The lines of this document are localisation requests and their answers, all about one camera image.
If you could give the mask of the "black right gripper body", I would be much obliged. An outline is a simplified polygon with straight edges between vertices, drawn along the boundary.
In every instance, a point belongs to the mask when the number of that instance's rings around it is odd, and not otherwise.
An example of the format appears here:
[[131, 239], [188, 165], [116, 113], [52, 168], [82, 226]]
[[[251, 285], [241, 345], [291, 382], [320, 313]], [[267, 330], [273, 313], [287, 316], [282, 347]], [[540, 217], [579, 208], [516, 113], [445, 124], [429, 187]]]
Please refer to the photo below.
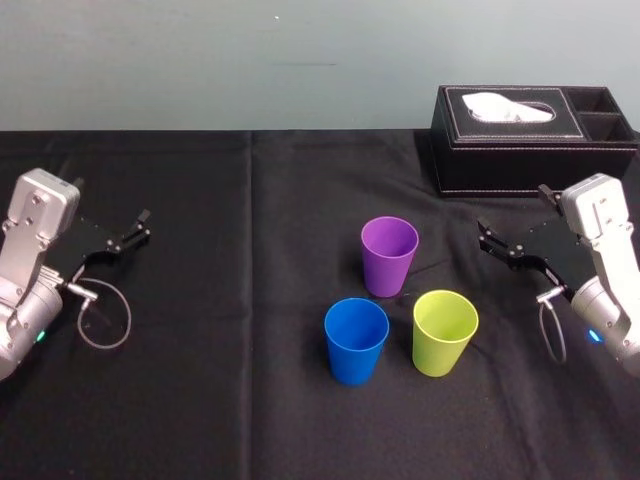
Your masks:
[[519, 244], [519, 266], [537, 270], [554, 286], [563, 286], [564, 296], [574, 296], [596, 275], [590, 254], [563, 217], [529, 227]]

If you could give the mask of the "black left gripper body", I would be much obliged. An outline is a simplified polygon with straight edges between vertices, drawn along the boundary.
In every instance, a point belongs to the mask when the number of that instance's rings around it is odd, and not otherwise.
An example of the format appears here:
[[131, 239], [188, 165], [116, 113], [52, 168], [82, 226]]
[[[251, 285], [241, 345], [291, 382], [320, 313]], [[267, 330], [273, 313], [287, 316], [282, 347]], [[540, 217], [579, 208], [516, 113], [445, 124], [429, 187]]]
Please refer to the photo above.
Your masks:
[[84, 217], [77, 217], [47, 253], [47, 267], [70, 283], [82, 268], [116, 258], [115, 235]]

